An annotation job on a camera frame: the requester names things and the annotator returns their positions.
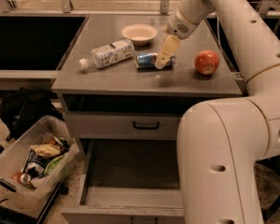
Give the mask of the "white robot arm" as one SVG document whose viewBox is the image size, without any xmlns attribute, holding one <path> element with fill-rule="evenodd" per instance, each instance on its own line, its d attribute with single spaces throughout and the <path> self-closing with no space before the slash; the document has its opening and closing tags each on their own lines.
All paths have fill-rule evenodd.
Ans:
<svg viewBox="0 0 280 224">
<path fill-rule="evenodd" d="M 181 0 L 165 26 L 162 69 L 216 13 L 247 95 L 192 106 L 177 135 L 186 224 L 263 224 L 254 164 L 280 155 L 280 40 L 246 0 Z"/>
</svg>

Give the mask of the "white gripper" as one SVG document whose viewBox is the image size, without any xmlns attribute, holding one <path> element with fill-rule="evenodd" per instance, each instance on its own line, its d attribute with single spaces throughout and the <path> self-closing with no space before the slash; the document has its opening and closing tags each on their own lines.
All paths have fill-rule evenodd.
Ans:
<svg viewBox="0 0 280 224">
<path fill-rule="evenodd" d="M 168 36 L 164 40 L 161 51 L 158 53 L 155 67 L 162 69 L 169 62 L 172 55 L 179 49 L 180 39 L 183 40 L 190 37 L 196 28 L 197 25 L 191 21 L 187 21 L 180 12 L 179 7 L 176 7 L 164 25 L 164 31 Z"/>
</svg>

